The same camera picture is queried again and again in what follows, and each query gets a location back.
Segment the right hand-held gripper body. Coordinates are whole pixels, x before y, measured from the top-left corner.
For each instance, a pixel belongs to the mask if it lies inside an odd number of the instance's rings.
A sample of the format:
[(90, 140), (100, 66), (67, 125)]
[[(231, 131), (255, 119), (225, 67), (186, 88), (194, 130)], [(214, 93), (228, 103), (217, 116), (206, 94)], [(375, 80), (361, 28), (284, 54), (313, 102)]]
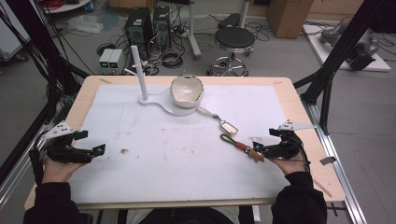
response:
[(296, 134), (298, 130), (315, 129), (316, 125), (301, 121), (286, 120), (276, 130), (282, 135), (277, 145), (265, 146), (264, 157), (266, 159), (283, 158), (290, 159), (304, 149), (304, 143)]

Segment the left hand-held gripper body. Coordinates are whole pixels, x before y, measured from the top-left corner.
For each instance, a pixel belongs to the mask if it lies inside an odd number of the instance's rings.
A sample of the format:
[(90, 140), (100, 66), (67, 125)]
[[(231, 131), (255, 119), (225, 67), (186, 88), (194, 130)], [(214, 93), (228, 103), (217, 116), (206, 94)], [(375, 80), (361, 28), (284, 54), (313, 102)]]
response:
[[(79, 149), (72, 146), (74, 139), (74, 130), (64, 120), (53, 126), (52, 129), (40, 134), (34, 148), (29, 151), (31, 163), (43, 161), (45, 156), (50, 157), (53, 161), (62, 163), (89, 163), (93, 159), (92, 149)], [(40, 152), (37, 144), (40, 140), (51, 140), (53, 145), (48, 149)]]

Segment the brown leather keychain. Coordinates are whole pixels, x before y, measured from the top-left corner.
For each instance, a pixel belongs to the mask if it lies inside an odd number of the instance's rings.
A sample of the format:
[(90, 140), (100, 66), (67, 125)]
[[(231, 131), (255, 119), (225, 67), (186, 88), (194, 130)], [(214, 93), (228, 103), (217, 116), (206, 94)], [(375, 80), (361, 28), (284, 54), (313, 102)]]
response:
[(220, 136), (220, 139), (228, 144), (233, 145), (235, 148), (245, 152), (246, 154), (249, 155), (250, 158), (252, 158), (254, 161), (264, 161), (264, 156), (253, 150), (251, 147), (235, 141), (231, 138), (230, 135), (223, 133)]

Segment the white stand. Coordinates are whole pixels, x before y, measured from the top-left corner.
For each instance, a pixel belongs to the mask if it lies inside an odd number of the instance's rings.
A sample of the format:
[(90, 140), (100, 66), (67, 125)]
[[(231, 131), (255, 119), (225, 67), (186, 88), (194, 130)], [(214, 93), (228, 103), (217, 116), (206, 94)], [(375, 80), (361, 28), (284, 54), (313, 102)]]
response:
[(140, 90), (142, 92), (141, 96), (138, 98), (138, 101), (141, 105), (159, 106), (166, 113), (176, 117), (189, 116), (197, 110), (198, 106), (193, 108), (184, 108), (176, 105), (173, 102), (170, 92), (171, 84), (166, 90), (161, 93), (149, 93), (146, 85), (145, 73), (143, 72), (143, 65), (138, 52), (138, 47), (132, 45), (131, 51), (134, 60), (133, 68), (136, 70), (136, 72), (133, 72), (129, 69), (125, 69), (125, 71), (131, 75), (137, 75)]

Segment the person's right hand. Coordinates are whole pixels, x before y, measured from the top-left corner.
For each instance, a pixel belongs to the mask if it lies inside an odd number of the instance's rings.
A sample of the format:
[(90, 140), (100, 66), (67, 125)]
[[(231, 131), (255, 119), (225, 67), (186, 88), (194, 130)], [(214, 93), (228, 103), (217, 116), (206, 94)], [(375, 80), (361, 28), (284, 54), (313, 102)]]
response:
[(284, 175), (290, 175), (296, 172), (306, 171), (303, 157), (301, 154), (297, 154), (289, 160), (271, 159), (271, 162), (278, 166)]

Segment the white table mat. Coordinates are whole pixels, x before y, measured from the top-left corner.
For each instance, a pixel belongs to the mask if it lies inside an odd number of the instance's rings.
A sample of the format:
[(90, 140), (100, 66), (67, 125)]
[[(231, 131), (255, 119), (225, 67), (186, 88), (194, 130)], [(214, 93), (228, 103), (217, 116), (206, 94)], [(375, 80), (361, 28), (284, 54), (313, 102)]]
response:
[(287, 186), (274, 164), (222, 141), (216, 120), (172, 116), (140, 94), (137, 85), (98, 89), (76, 146), (106, 152), (73, 174), (76, 203), (272, 199)]

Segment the white floor platform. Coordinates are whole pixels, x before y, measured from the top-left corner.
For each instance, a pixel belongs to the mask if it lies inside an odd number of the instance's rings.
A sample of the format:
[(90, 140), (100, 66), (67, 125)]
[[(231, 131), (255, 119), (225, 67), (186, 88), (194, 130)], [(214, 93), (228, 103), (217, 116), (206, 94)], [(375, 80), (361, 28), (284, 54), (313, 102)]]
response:
[[(306, 32), (310, 45), (314, 49), (320, 63), (324, 64), (332, 51), (332, 47), (328, 43), (321, 43), (319, 41), (322, 28), (316, 25), (304, 25), (304, 31)], [(391, 70), (391, 68), (379, 57), (378, 54), (375, 53), (373, 58), (375, 60), (367, 65), (364, 68), (364, 71), (388, 72)]]

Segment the person's torso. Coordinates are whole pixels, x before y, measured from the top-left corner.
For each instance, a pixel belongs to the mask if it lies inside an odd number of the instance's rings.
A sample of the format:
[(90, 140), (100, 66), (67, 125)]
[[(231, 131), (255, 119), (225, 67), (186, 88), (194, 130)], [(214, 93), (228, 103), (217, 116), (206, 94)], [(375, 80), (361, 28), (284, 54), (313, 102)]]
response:
[(254, 224), (248, 206), (132, 209), (125, 224)]

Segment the clear plastic bag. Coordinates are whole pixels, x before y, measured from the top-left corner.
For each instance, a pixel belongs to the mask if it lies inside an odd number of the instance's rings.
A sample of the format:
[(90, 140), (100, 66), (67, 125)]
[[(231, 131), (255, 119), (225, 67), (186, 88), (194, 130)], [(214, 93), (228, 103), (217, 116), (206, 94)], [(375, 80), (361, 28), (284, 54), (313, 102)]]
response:
[(68, 22), (68, 28), (71, 30), (77, 30), (89, 34), (99, 34), (104, 25), (98, 21), (97, 17), (81, 15), (70, 19)]

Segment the cardboard box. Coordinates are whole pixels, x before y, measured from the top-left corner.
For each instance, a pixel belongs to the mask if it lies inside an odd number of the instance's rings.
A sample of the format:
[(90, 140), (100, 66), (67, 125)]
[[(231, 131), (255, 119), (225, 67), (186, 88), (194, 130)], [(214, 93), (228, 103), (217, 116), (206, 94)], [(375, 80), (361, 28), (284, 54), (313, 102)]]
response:
[(266, 19), (274, 37), (297, 38), (313, 2), (314, 0), (271, 0)]

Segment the black computer tower green label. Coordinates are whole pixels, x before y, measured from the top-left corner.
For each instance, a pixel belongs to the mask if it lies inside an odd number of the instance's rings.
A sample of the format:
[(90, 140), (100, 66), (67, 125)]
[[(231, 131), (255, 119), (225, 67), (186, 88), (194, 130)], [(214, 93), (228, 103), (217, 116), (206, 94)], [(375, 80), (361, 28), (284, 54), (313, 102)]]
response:
[(133, 7), (124, 28), (129, 44), (136, 45), (140, 58), (147, 60), (149, 58), (149, 41), (153, 37), (149, 8)]

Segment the desk with grey legs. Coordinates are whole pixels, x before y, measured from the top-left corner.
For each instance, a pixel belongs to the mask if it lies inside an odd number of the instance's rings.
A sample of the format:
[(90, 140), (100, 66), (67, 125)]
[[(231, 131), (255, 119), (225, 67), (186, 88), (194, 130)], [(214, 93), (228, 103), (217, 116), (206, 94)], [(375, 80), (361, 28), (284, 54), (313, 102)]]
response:
[[(199, 60), (202, 57), (202, 52), (198, 46), (196, 38), (194, 36), (194, 2), (195, 0), (188, 0), (189, 3), (189, 28), (187, 30), (188, 39), (191, 45), (191, 50), (194, 60)], [(242, 6), (240, 11), (240, 20), (238, 26), (240, 28), (245, 27), (245, 21), (248, 14), (250, 0), (242, 0)]]

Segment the black flat box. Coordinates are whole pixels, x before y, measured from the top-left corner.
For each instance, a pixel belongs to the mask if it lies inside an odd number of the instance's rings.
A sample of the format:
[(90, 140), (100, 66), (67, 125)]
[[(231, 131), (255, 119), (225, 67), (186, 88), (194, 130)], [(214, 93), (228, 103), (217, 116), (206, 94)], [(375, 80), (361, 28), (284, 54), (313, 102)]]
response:
[(240, 14), (239, 13), (233, 13), (230, 14), (227, 18), (224, 20), (220, 21), (218, 24), (218, 28), (224, 28), (224, 27), (235, 27), (239, 24), (240, 21)]

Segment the round white table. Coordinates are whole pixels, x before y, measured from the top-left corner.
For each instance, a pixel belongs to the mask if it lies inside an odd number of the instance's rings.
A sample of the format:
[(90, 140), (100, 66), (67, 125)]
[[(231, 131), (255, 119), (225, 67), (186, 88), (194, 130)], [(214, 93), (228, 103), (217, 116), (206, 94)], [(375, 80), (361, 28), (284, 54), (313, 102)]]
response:
[(61, 13), (78, 8), (84, 8), (88, 12), (94, 10), (92, 0), (39, 0), (39, 5), (45, 12)]

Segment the black metal frame strut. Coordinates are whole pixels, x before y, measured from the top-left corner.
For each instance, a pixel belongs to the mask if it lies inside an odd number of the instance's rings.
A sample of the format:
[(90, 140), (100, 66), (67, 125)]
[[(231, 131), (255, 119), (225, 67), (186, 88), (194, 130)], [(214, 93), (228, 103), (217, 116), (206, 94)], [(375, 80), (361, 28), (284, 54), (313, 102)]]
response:
[(295, 89), (309, 84), (308, 89), (300, 96), (308, 105), (316, 105), (318, 97), (322, 95), (319, 126), (326, 135), (329, 134), (328, 117), (333, 78), (347, 55), (389, 2), (390, 0), (364, 0), (324, 64), (312, 75), (293, 83)]
[(16, 166), (22, 153), (26, 151), (27, 144), (33, 139), (38, 129), (43, 124), (49, 124), (56, 116), (56, 105), (63, 99), (77, 95), (81, 88), (77, 76), (81, 78), (89, 76), (88, 73), (70, 63), (61, 54), (50, 37), (50, 32), (46, 28), (45, 23), (36, 13), (34, 5), (30, 0), (5, 1), (11, 9), (11, 12), (20, 22), (22, 28), (31, 38), (30, 42), (27, 42), (11, 23), (10, 19), (7, 17), (7, 13), (3, 11), (3, 5), (1, 3), (0, 19), (28, 52), (40, 75), (47, 80), (48, 101), (20, 142), (0, 166), (0, 185), (10, 177), (11, 170)]

